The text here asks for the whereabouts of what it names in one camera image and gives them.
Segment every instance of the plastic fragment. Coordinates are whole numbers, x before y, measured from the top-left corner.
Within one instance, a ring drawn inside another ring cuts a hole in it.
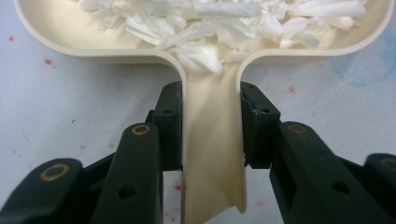
[[[120,7],[128,1],[134,9]],[[327,48],[336,29],[350,31],[357,24],[367,1],[81,0],[80,5],[103,30],[123,19],[128,32],[175,55],[186,70],[219,74],[222,63],[243,60],[265,46],[262,42],[280,49]],[[218,45],[225,48],[224,59]]]

